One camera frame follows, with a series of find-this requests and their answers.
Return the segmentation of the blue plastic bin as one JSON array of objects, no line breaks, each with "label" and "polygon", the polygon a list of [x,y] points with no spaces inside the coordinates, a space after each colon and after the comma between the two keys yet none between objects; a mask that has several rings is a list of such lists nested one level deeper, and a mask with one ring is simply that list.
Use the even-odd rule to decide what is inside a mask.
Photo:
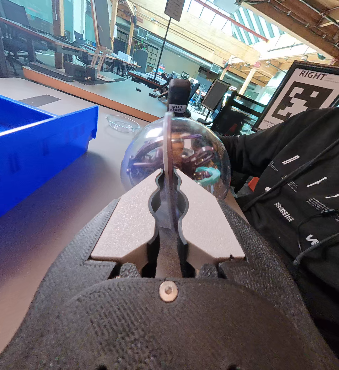
[{"label": "blue plastic bin", "polygon": [[82,156],[98,106],[64,115],[0,95],[0,217]]}]

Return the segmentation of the person's right forearm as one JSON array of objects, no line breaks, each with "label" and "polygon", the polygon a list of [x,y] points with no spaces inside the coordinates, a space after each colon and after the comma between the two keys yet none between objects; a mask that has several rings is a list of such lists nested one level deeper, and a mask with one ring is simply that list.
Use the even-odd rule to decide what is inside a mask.
[{"label": "person's right forearm", "polygon": [[245,175],[260,177],[275,157],[280,128],[265,129],[250,135],[218,135],[229,156],[231,169]]}]

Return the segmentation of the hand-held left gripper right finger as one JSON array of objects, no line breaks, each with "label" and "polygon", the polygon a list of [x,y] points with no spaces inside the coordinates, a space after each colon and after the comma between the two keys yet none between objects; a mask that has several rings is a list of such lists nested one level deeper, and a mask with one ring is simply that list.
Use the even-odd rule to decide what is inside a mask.
[{"label": "hand-held left gripper right finger", "polygon": [[179,169],[174,170],[174,176],[181,266],[200,270],[205,264],[217,266],[226,261],[244,260],[245,252],[218,199]]}]

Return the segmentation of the large framed marker sign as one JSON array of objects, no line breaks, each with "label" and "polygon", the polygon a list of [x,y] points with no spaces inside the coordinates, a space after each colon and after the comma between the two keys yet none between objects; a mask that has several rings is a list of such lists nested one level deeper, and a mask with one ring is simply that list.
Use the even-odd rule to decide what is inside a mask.
[{"label": "large framed marker sign", "polygon": [[338,104],[339,66],[294,61],[252,130],[264,130],[298,113]]}]

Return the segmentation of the clear plastic dish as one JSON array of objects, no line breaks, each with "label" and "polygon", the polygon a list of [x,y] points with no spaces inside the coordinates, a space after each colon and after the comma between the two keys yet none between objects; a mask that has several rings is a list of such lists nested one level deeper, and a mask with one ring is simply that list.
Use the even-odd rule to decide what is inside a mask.
[{"label": "clear plastic dish", "polygon": [[106,115],[106,120],[108,125],[118,132],[134,133],[140,130],[139,123],[122,115],[109,114]]}]

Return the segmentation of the person's black printed hoodie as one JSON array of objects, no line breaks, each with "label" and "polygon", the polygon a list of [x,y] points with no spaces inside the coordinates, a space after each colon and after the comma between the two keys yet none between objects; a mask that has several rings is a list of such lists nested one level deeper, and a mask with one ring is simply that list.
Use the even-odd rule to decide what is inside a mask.
[{"label": "person's black printed hoodie", "polygon": [[238,202],[276,248],[339,358],[339,107],[276,126],[276,155],[253,194]]}]

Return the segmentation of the clear maze ball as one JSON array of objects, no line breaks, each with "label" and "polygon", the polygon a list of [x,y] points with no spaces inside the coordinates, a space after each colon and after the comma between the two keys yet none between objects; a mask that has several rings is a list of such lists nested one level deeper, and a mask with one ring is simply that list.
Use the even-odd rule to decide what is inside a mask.
[{"label": "clear maze ball", "polygon": [[203,124],[171,113],[142,128],[121,164],[127,190],[119,201],[126,224],[154,231],[164,224],[184,235],[214,230],[227,219],[219,205],[231,164],[218,136]]}]

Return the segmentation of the flat black bar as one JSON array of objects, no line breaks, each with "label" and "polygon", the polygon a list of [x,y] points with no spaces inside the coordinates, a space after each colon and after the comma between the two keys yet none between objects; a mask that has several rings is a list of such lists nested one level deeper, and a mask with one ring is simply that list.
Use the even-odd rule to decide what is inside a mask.
[{"label": "flat black bar", "polygon": [[37,63],[37,62],[30,62],[29,67],[33,71],[40,72],[42,74],[51,76],[53,78],[56,78],[56,79],[59,79],[59,80],[62,80],[62,81],[66,81],[66,82],[72,82],[73,81],[73,76],[67,75],[62,70],[59,70],[59,69],[56,69],[56,68],[53,68],[53,67],[49,67],[47,65],[43,65],[43,64],[40,64],[40,63]]}]

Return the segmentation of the grey screen on stand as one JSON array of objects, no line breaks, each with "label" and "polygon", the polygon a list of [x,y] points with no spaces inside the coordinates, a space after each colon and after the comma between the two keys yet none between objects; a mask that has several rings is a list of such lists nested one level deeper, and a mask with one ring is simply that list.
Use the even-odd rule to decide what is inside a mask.
[{"label": "grey screen on stand", "polygon": [[223,99],[225,93],[229,90],[231,84],[220,79],[215,79],[206,95],[204,96],[201,105],[214,112],[219,102]]}]

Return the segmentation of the black mesh office chair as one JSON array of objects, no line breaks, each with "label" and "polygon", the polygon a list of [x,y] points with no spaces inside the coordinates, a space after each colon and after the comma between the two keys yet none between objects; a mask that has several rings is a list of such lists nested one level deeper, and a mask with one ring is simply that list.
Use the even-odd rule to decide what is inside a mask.
[{"label": "black mesh office chair", "polygon": [[267,106],[234,91],[210,125],[218,135],[239,136],[255,132],[255,125]]}]

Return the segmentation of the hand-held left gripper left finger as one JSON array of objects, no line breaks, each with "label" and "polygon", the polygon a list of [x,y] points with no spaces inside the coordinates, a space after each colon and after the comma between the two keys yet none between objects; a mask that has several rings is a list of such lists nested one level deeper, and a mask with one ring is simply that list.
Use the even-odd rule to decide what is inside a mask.
[{"label": "hand-held left gripper left finger", "polygon": [[118,200],[91,252],[94,261],[132,263],[142,272],[151,257],[150,245],[158,236],[153,198],[160,193],[163,169],[127,191]]}]

